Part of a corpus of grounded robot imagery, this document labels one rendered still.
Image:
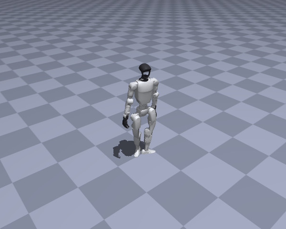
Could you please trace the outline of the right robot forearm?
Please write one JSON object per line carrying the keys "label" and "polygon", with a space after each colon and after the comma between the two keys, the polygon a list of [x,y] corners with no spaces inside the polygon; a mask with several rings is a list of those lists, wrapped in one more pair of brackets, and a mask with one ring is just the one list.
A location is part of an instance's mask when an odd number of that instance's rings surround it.
{"label": "right robot forearm", "polygon": [[125,111],[124,111],[124,114],[123,114],[123,117],[126,118],[126,116],[130,114],[130,108],[131,108],[131,105],[128,104],[128,99],[126,100],[126,103],[125,103]]}

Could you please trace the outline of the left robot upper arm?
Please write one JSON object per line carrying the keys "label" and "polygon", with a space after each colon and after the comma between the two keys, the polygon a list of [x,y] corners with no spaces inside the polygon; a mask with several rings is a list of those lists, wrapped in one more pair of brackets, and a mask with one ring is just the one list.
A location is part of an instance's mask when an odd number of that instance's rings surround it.
{"label": "left robot upper arm", "polygon": [[153,96],[153,98],[157,98],[158,95],[159,95],[159,93],[157,92],[159,82],[158,82],[158,80],[155,79],[155,78],[152,78],[152,80],[153,80],[153,82],[154,82],[154,85],[153,85],[153,95],[152,95],[152,96]]}

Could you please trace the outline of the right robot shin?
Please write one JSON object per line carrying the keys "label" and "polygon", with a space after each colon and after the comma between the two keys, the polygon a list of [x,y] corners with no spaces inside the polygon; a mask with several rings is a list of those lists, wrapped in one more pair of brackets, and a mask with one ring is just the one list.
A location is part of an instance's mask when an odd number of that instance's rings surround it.
{"label": "right robot shin", "polygon": [[136,149],[140,148],[140,140],[141,140],[141,138],[134,137],[134,144],[136,145]]}

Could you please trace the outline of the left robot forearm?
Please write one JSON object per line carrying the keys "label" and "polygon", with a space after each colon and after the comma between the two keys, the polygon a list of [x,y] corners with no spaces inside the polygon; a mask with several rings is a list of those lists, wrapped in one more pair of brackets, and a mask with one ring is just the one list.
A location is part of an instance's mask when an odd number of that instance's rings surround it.
{"label": "left robot forearm", "polygon": [[158,97],[157,98],[152,97],[152,108],[154,108],[154,109],[155,109],[155,106],[157,104],[157,99],[158,99]]}

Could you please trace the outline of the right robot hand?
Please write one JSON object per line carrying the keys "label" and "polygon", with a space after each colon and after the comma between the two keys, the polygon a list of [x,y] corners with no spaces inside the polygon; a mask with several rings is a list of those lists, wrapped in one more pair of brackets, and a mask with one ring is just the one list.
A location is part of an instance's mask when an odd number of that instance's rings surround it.
{"label": "right robot hand", "polygon": [[[129,128],[128,124],[127,124],[127,120],[128,120],[128,115],[126,116],[126,118],[123,117],[123,123],[122,125],[125,127],[125,128]],[[128,127],[127,127],[128,126]]]}

